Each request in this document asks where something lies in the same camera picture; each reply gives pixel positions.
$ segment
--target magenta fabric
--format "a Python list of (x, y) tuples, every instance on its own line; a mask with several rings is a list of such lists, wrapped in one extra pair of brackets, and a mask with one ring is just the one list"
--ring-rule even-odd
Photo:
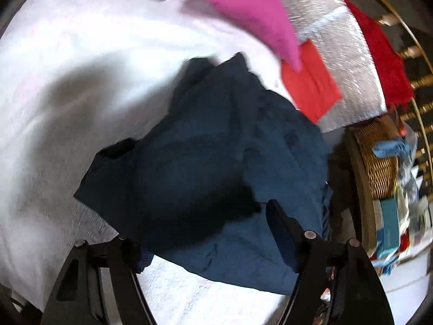
[(207, 0), (224, 16), (266, 43), (274, 53), (301, 70), (298, 41), (281, 0)]

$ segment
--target red towel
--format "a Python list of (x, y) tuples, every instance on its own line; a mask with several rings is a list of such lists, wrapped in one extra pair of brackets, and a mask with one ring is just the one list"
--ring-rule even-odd
[(301, 45), (300, 59), (300, 72), (294, 71), (283, 61), (281, 78), (298, 109), (311, 122), (317, 124), (342, 98), (341, 92), (311, 40)]
[(387, 105), (406, 104), (414, 96), (403, 59), (394, 52), (382, 28), (349, 0), (344, 0), (364, 34), (382, 85)]

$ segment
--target white cloth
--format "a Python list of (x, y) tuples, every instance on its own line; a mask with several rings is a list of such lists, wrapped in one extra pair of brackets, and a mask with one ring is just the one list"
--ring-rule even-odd
[[(238, 51), (288, 98), (279, 60), (202, 0), (28, 0), (0, 40), (0, 283), (43, 309), (73, 242), (116, 235), (73, 198), (95, 153), (159, 122), (188, 59)], [(259, 325), (281, 299), (160, 258), (139, 279), (164, 325)]]

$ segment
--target screw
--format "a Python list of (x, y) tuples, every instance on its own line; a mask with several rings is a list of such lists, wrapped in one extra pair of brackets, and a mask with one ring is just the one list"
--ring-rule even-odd
[(317, 234), (314, 231), (305, 231), (304, 236), (309, 240), (313, 240), (316, 238)]
[(361, 244), (359, 243), (359, 241), (356, 239), (356, 238), (351, 238), (350, 240), (349, 240), (349, 244), (352, 246), (352, 247), (359, 247)]
[(86, 240), (79, 239), (79, 240), (76, 240), (74, 242), (74, 246), (77, 247), (77, 248), (79, 248), (79, 247), (85, 245), (86, 243), (87, 243)]

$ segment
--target blue cloth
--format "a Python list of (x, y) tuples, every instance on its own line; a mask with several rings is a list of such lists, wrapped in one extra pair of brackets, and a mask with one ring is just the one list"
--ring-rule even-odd
[(280, 253), (263, 206), (277, 199), (305, 230), (328, 236), (319, 128), (265, 90), (241, 54), (216, 67), (191, 60), (173, 99), (146, 137), (97, 154), (75, 197), (190, 272), (291, 294), (294, 246)]
[(378, 158), (390, 158), (393, 156), (407, 158), (412, 155), (412, 149), (410, 144), (404, 138), (395, 137), (392, 140), (377, 142), (373, 146), (373, 153)]

